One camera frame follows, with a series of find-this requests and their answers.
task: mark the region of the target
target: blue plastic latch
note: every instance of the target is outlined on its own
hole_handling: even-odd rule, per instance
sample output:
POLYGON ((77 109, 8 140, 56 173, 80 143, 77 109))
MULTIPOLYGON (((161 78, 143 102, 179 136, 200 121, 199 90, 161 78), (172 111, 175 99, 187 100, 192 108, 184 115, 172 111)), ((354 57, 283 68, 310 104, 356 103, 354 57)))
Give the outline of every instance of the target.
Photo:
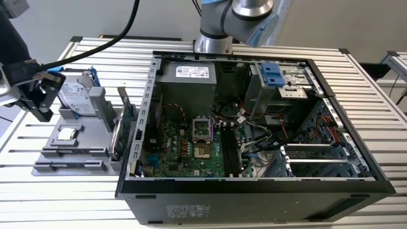
POLYGON ((55 68, 48 69, 47 71, 59 73, 60 71, 63 71, 63 69, 64 69, 63 66, 57 66, 55 68))
POLYGON ((276 63, 262 63, 260 71, 264 76, 267 86, 282 87, 286 85, 286 80, 282 76, 280 68, 276 63))

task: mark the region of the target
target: motherboard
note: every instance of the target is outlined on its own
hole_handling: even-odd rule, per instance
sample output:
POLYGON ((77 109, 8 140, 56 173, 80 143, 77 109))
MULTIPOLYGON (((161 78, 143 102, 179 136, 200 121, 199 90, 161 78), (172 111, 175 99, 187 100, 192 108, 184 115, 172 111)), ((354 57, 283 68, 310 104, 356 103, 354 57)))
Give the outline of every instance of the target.
POLYGON ((157 152, 148 153, 145 156, 144 176, 230 177, 228 167, 231 167, 231 161, 235 161, 238 164, 234 168, 239 170, 236 171, 239 176, 252 177, 251 165, 240 159, 238 150, 242 143, 246 142, 243 126, 236 125, 231 129, 232 140, 230 140, 228 135, 223 134, 223 129, 220 124, 215 124, 210 119, 206 122, 204 118, 188 122, 187 127, 179 122, 164 122, 161 147, 157 152), (204 135, 210 137, 196 138, 196 136, 204 135), (234 144, 236 151, 230 150, 234 144))

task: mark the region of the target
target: aluminum extrusion table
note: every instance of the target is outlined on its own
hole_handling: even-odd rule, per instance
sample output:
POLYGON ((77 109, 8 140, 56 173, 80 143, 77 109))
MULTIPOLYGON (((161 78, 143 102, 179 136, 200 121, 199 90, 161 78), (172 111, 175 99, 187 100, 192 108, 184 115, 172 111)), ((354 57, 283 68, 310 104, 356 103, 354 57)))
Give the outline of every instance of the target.
MULTIPOLYGON (((71 42, 60 59, 104 44, 109 39, 83 38, 71 42)), ((131 101, 140 104, 152 51, 191 52, 191 42, 121 40, 69 68, 97 69, 107 100, 120 106, 116 87, 125 86, 131 101)), ((259 49, 235 45, 236 55, 314 59, 344 107, 366 145, 392 181, 396 194, 335 223, 183 225, 180 228, 407 228, 407 117, 391 102, 350 54, 338 49, 270 46, 259 49)), ((17 115, 0 139, 0 228, 143 228, 123 200, 115 200, 116 176, 33 177, 31 165, 39 158, 53 125, 31 113, 17 115)))

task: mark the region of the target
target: blue component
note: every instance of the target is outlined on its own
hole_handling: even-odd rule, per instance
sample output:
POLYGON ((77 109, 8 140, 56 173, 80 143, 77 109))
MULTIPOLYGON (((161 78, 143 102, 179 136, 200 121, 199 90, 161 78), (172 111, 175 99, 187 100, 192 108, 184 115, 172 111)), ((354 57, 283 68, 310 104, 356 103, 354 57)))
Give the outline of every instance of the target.
POLYGON ((259 157, 258 154, 246 154, 246 156, 248 156, 248 157, 259 157))
POLYGON ((268 15, 268 17, 264 19, 262 24, 258 26, 246 44, 252 47, 259 47, 264 45, 266 40, 272 35, 274 28, 276 27, 278 22, 279 22, 279 14, 271 13, 271 15, 268 15))
POLYGON ((159 166, 159 154, 147 154, 145 160, 149 166, 159 166))
POLYGON ((219 1, 226 1, 226 0, 203 0, 202 4, 211 4, 219 1))
POLYGON ((96 87, 100 87, 100 82, 99 82, 99 77, 97 77, 97 71, 93 68, 93 66, 91 66, 91 68, 88 69, 88 71, 92 73, 92 80, 93 80, 93 85, 96 87))
POLYGON ((286 85, 286 80, 276 63, 262 63, 260 71, 267 86, 282 87, 286 85))
POLYGON ((59 73, 61 70, 63 70, 63 66, 59 66, 59 67, 48 69, 47 71, 48 72, 57 72, 59 73))

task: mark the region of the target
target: label sticker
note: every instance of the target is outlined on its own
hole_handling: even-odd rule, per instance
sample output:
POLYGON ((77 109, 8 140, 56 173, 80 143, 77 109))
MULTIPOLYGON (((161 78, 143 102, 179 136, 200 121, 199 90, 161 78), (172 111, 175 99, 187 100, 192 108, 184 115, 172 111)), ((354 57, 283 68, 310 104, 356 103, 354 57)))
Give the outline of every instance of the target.
POLYGON ((207 218, 211 205, 167 205, 167 214, 171 218, 207 218))
POLYGON ((64 83, 59 93, 64 105, 80 115, 95 115, 85 87, 80 83, 64 83))
POLYGON ((242 122, 244 122, 246 121, 246 117, 244 116, 242 116, 240 118, 238 118, 238 122, 239 123, 242 123, 242 122))
POLYGON ((176 77, 183 78, 210 78, 208 67, 179 66, 176 67, 176 77))
POLYGON ((244 115, 246 110, 242 108, 240 111, 239 111, 239 113, 240 113, 242 115, 244 115))

